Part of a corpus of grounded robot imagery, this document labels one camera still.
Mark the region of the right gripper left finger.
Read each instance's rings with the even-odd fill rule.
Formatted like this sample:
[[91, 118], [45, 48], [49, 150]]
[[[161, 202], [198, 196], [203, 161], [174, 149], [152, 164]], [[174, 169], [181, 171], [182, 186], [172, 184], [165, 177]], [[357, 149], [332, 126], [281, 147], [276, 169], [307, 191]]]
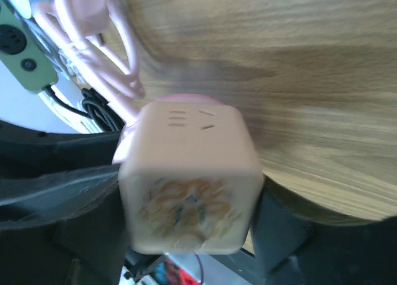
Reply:
[[117, 284], [128, 246], [117, 165], [1, 180], [2, 284]]

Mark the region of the green power strip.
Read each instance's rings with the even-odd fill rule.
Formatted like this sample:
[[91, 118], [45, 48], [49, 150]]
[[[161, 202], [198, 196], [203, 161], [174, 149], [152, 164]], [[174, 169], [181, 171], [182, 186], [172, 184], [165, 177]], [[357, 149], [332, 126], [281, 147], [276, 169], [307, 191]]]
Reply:
[[31, 93], [39, 93], [44, 87], [58, 82], [52, 63], [6, 0], [1, 0], [1, 61]]

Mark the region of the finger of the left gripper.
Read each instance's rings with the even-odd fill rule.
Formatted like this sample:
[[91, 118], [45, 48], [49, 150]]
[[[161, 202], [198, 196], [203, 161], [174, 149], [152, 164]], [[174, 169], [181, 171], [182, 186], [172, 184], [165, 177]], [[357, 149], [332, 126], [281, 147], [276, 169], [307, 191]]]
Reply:
[[1, 177], [35, 178], [109, 165], [119, 137], [120, 132], [48, 133], [1, 121]]

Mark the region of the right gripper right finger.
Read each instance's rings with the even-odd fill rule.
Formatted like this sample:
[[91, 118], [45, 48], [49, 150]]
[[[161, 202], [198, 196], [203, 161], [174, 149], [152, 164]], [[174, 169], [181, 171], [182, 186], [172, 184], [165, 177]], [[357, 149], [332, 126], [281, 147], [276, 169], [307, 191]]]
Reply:
[[267, 179], [251, 237], [265, 284], [396, 284], [396, 217], [340, 214]]

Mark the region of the pink round socket with cable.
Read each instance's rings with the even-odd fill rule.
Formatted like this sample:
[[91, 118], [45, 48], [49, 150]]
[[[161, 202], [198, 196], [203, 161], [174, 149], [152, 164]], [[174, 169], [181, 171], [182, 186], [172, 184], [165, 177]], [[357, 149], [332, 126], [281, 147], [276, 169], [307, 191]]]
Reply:
[[[124, 122], [113, 162], [121, 163], [132, 142], [139, 110], [134, 100], [143, 99], [138, 54], [133, 32], [116, 0], [52, 0], [32, 4], [38, 26], [58, 47], [78, 77], [97, 91], [105, 105]], [[127, 62], [122, 61], [101, 38], [110, 24], [122, 40]]]

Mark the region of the beige cube plug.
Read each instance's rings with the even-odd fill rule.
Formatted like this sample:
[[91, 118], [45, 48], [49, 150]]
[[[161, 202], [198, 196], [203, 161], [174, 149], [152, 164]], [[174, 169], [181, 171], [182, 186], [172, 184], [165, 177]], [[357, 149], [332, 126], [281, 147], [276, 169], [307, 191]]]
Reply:
[[246, 241], [263, 174], [236, 108], [152, 102], [118, 185], [135, 251], [230, 254]]

